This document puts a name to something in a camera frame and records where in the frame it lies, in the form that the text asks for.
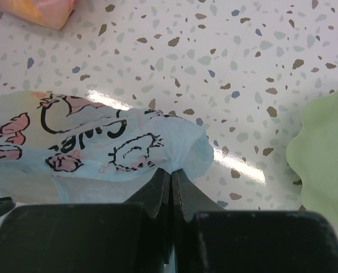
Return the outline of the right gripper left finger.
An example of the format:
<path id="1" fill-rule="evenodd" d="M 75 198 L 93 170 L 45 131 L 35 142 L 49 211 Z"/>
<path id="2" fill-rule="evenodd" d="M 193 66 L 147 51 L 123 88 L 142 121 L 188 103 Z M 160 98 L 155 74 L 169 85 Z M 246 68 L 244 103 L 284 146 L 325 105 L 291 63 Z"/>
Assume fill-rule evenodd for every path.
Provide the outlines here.
<path id="1" fill-rule="evenodd" d="M 170 186 L 171 175 L 159 168 L 149 182 L 124 201 L 143 206 L 153 224 L 152 235 L 165 264 L 169 263 L 172 253 Z"/>

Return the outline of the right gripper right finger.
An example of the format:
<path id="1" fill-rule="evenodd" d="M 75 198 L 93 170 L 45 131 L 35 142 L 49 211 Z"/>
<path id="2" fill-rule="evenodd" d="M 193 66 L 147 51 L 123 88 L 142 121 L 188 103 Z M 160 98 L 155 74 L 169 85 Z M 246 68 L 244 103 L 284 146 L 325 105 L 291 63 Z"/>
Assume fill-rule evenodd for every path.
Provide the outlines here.
<path id="1" fill-rule="evenodd" d="M 190 272 L 191 265 L 195 263 L 194 259 L 200 256 L 196 214 L 199 212 L 221 212 L 224 208 L 194 185 L 182 169 L 172 174 L 171 190 L 175 271 Z"/>

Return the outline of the blue printed plastic bag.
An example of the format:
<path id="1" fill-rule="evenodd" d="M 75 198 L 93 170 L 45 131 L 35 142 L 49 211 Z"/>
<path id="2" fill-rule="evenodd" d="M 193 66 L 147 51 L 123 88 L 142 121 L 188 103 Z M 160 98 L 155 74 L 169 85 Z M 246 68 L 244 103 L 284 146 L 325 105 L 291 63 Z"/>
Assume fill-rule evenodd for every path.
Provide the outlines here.
<path id="1" fill-rule="evenodd" d="M 82 97 L 0 96 L 0 197 L 24 204 L 120 202 L 158 169 L 194 180 L 214 160 L 203 127 Z"/>

